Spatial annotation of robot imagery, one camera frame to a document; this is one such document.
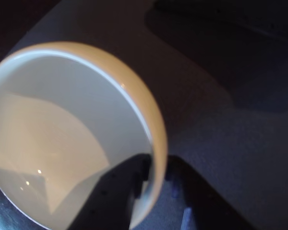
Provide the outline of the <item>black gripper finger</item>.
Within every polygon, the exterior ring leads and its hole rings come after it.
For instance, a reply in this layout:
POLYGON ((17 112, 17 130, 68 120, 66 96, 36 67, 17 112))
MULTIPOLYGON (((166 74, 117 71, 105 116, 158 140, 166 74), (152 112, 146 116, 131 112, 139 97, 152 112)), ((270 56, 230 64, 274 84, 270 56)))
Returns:
POLYGON ((137 154, 100 177, 71 230, 128 230, 135 200, 151 166, 149 154, 137 154))
POLYGON ((168 156, 167 180, 183 192, 198 230, 252 230, 242 217, 191 165, 168 156))

